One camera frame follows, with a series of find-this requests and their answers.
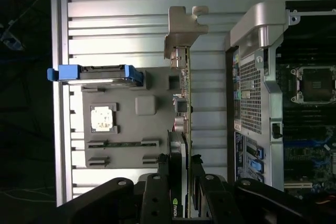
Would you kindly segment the black printed label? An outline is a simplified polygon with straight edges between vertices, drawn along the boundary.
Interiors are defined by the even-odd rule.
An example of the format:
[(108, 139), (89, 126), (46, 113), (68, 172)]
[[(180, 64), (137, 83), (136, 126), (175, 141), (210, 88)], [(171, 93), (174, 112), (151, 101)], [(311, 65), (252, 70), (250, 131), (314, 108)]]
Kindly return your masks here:
[(245, 140), (239, 132), (234, 132), (235, 138), (235, 180), (245, 177)]

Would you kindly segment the grey plastic parts rack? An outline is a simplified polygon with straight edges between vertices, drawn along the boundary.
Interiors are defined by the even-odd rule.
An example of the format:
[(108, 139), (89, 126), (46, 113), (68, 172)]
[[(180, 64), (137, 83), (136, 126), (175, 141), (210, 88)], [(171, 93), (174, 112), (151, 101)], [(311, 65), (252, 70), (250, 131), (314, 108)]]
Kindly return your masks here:
[[(176, 116), (173, 95), (180, 93), (180, 73), (169, 67), (142, 68), (141, 87), (105, 83), (81, 88), (86, 167), (152, 168), (161, 153), (167, 153), (167, 133)], [(96, 132), (91, 111), (108, 106), (113, 128)]]

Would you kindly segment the white expansion slot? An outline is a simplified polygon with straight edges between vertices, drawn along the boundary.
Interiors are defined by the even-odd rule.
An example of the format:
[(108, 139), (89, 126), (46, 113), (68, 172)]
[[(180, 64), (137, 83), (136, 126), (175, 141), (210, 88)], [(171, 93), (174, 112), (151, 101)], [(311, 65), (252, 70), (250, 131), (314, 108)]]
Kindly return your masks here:
[(311, 188), (311, 182), (286, 182), (284, 183), (284, 189), (302, 189)]

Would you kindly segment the black chassis latch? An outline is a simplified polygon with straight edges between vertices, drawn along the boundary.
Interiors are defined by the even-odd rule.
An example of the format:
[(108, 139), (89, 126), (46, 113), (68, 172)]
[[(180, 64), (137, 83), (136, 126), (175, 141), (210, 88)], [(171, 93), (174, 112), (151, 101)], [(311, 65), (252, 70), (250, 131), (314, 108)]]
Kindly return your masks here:
[(272, 137), (274, 139), (279, 139), (279, 138), (283, 137), (280, 123), (273, 123), (272, 124)]

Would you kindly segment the silver CPU chip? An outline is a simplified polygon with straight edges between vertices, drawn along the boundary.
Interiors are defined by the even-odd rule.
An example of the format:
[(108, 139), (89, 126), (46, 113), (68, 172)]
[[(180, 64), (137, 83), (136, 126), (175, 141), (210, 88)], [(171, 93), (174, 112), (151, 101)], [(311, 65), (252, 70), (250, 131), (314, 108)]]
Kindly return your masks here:
[(96, 106), (91, 111), (91, 127), (96, 132), (109, 132), (113, 128), (113, 112), (108, 106)]

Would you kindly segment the green motherboard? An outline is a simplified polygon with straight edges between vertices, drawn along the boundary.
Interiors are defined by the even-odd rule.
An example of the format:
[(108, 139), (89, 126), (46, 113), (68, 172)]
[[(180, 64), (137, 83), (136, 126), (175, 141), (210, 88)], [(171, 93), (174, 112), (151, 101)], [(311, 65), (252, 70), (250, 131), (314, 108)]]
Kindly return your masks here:
[[(291, 102), (295, 77), (291, 69), (303, 66), (336, 66), (336, 49), (330, 46), (280, 46), (276, 50), (276, 80), (282, 91), (284, 141), (323, 140), (336, 137), (336, 103), (301, 105)], [(336, 142), (320, 147), (284, 147), (284, 183), (311, 182), (311, 188), (285, 189), (298, 198), (336, 195)]]

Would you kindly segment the grey metal PC case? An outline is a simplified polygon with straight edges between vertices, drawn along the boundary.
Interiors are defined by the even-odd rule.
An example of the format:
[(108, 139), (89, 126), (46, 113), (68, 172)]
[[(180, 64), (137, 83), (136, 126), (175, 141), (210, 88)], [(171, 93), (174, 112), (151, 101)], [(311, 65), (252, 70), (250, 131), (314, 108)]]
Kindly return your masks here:
[[(287, 193), (283, 137), (272, 137), (272, 124), (280, 123), (282, 129), (283, 119), (282, 91), (276, 80), (276, 50), (280, 46), (336, 49), (336, 0), (255, 4), (225, 39), (228, 180), (236, 181), (234, 132), (239, 131), (234, 129), (234, 120), (241, 120), (239, 133), (246, 149), (244, 178), (257, 180), (256, 174), (261, 173), (249, 161), (258, 159), (264, 163), (264, 184)], [(264, 149), (264, 159), (258, 158), (257, 148)], [(298, 199), (336, 206), (336, 195), (325, 201), (321, 195)]]

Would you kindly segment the blue expansion slot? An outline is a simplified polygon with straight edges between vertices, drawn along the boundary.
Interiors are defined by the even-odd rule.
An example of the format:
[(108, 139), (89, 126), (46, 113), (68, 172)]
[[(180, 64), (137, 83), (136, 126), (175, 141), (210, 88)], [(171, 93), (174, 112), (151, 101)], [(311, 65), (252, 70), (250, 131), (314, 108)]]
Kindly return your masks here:
[(301, 139), (295, 141), (284, 141), (284, 147), (320, 147), (328, 143), (336, 142), (335, 136), (327, 136), (323, 140)]

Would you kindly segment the metal CPU socket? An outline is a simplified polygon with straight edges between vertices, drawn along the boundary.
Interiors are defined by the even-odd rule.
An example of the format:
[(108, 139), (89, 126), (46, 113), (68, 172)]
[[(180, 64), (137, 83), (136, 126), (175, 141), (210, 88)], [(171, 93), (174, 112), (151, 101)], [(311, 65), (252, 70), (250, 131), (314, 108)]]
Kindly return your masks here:
[(336, 66), (303, 66), (291, 69), (295, 77), (291, 102), (301, 105), (336, 103)]

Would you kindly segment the hard disk blue carrier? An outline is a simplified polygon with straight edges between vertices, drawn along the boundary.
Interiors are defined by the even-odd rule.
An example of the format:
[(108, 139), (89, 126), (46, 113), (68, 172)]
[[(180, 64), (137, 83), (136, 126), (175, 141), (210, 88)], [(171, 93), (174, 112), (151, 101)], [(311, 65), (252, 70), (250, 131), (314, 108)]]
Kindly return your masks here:
[(59, 65), (57, 70), (47, 70), (47, 79), (80, 86), (105, 83), (112, 86), (141, 87), (144, 84), (144, 74), (132, 65)]

